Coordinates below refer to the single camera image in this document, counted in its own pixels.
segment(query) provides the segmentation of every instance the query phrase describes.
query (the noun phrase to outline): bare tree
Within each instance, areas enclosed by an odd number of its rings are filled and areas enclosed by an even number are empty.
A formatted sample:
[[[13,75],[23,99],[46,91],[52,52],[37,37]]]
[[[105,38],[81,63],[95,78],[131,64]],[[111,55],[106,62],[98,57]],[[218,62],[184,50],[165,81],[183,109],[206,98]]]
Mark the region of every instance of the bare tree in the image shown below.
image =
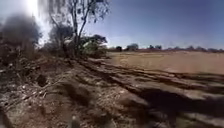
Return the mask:
[[[82,45],[80,39],[87,21],[96,23],[108,13],[107,0],[39,0],[38,5],[54,26],[69,24],[73,27],[76,54]]]

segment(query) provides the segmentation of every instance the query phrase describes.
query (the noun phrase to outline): soil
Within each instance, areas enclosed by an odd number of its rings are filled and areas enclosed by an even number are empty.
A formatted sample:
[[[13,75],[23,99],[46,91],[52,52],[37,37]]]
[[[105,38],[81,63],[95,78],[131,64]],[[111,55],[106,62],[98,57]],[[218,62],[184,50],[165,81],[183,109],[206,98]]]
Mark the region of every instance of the soil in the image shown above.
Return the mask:
[[[72,116],[82,128],[224,127],[224,54],[109,57],[74,60],[73,67],[42,57],[28,75],[34,81],[4,79],[1,104],[14,127],[66,128]],[[44,87],[35,82],[40,74],[47,77]]]

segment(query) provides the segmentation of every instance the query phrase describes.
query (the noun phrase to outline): dirt ground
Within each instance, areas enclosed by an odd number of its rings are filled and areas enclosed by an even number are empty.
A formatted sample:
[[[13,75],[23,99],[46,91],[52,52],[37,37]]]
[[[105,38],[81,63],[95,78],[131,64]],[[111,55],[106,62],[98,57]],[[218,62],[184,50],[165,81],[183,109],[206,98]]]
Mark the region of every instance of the dirt ground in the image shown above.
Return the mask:
[[[42,71],[46,87],[28,85],[22,90],[30,97],[5,105],[15,128],[66,128],[72,115],[82,128],[224,127],[224,54],[109,57],[73,61],[72,68],[58,60],[55,74]]]

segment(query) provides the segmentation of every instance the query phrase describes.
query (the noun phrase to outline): sun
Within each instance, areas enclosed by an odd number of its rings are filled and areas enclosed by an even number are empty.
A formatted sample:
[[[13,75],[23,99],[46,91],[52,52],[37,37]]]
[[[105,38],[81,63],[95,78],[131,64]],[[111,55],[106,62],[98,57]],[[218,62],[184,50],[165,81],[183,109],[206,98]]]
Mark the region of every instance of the sun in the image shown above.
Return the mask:
[[[25,0],[26,12],[34,17],[38,17],[38,0]]]

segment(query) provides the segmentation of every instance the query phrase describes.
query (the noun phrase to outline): sky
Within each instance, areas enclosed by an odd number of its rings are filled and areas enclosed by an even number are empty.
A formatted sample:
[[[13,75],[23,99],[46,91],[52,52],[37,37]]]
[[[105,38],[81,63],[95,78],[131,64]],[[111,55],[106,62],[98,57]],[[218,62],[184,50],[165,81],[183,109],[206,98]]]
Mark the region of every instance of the sky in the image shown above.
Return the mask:
[[[16,4],[6,9],[9,1]],[[35,0],[0,0],[0,16],[21,9],[19,6],[27,10],[27,1]],[[47,39],[49,25],[39,23]],[[88,24],[85,31],[106,36],[109,47],[138,43],[140,47],[224,48],[224,0],[110,0],[110,13],[104,20]]]

